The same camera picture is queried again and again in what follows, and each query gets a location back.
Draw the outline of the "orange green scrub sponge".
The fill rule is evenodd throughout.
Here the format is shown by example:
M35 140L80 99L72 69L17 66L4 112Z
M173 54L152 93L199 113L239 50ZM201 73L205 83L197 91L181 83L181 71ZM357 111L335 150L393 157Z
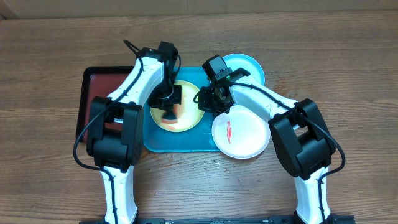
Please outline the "orange green scrub sponge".
M165 110L165 113L162 115L162 122L165 124L175 124L178 122L178 114L179 114L180 105L175 104L173 107Z

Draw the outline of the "yellow plate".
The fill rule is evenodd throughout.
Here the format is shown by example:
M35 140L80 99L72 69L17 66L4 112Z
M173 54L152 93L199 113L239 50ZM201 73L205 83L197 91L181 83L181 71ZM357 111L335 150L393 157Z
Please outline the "yellow plate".
M165 114L164 110L150 108L150 114L155 123L170 132L182 132L193 128L200 122L205 113L198 109L197 104L193 101L194 96L200 89L194 84L183 80L177 80L176 84L182 86L182 104L174 105L173 112L177 117L174 123L162 119Z

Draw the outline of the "white plate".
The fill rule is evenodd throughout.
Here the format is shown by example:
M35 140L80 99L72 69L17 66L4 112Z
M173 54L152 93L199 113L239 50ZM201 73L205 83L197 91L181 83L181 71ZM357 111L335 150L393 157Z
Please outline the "white plate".
M218 115L213 121L211 134L217 148L235 159L258 156L271 138L269 125L241 105L234 105L229 113Z

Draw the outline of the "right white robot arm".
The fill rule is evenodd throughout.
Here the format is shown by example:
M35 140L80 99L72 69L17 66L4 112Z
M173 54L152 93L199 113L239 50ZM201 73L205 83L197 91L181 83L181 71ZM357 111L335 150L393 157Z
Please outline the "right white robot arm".
M331 223L326 178L338 144L316 103L280 96L242 68L208 78L210 85L193 101L213 115L211 135L217 148L229 157L249 159L273 142L280 164L294 177L296 221Z

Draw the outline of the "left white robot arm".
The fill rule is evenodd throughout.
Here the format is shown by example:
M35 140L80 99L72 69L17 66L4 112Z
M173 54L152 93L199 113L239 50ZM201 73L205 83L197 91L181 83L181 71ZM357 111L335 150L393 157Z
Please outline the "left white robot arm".
M180 60L174 44L161 42L157 49L138 49L128 43L136 64L117 89L106 97L91 101L88 124L79 139L86 139L86 151L94 159L93 170L100 171L106 195L102 223L136 223L134 166L143 147L144 106L166 110L182 100L182 87L174 83L176 62Z

